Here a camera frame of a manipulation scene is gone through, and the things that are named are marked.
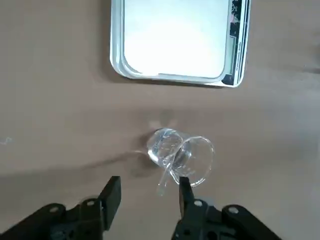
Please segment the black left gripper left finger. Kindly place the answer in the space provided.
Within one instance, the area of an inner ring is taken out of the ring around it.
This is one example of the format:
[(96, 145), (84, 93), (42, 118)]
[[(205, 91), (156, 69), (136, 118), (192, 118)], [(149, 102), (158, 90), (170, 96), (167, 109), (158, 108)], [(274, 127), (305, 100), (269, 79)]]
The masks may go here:
[(2, 240), (102, 240), (122, 199), (121, 177), (112, 176), (97, 197), (75, 207), (50, 203), (0, 234)]

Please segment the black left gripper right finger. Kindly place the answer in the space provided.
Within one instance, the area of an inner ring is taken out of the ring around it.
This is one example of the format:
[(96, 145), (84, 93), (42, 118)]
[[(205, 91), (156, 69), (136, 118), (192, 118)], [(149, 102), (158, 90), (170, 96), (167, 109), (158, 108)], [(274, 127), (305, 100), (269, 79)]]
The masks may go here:
[(173, 240), (281, 240), (245, 207), (237, 204), (216, 209), (195, 198), (188, 177), (179, 178), (180, 220)]

